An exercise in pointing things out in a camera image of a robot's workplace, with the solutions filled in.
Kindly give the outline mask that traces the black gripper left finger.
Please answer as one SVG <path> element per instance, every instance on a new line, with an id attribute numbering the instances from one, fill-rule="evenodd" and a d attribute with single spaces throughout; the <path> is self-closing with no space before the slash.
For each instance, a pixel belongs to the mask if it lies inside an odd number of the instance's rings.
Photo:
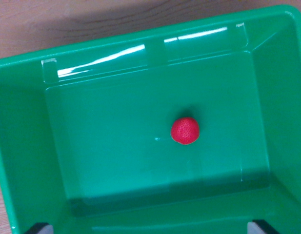
<path id="1" fill-rule="evenodd" d="M 53 234 L 54 228 L 46 222 L 35 223 L 24 234 Z"/>

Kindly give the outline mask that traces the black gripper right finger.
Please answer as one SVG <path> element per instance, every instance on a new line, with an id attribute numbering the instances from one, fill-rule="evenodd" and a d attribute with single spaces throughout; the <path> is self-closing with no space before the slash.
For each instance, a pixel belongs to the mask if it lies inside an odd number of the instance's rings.
<path id="1" fill-rule="evenodd" d="M 255 219 L 247 223 L 247 234 L 279 234 L 279 232 L 264 219 Z"/>

